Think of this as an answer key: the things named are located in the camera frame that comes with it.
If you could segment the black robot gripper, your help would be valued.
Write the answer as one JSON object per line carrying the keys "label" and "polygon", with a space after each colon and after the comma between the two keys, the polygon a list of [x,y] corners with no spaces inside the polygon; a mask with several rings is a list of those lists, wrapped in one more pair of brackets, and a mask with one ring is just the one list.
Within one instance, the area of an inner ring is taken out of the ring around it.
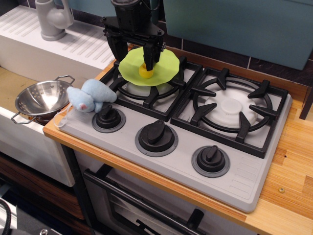
{"label": "black robot gripper", "polygon": [[164,46],[164,31],[152,23],[149,0],[112,0],[116,16],[103,17],[104,35],[117,61],[122,61],[128,54],[128,44],[143,46],[143,57],[147,71],[152,71],[159,62]]}

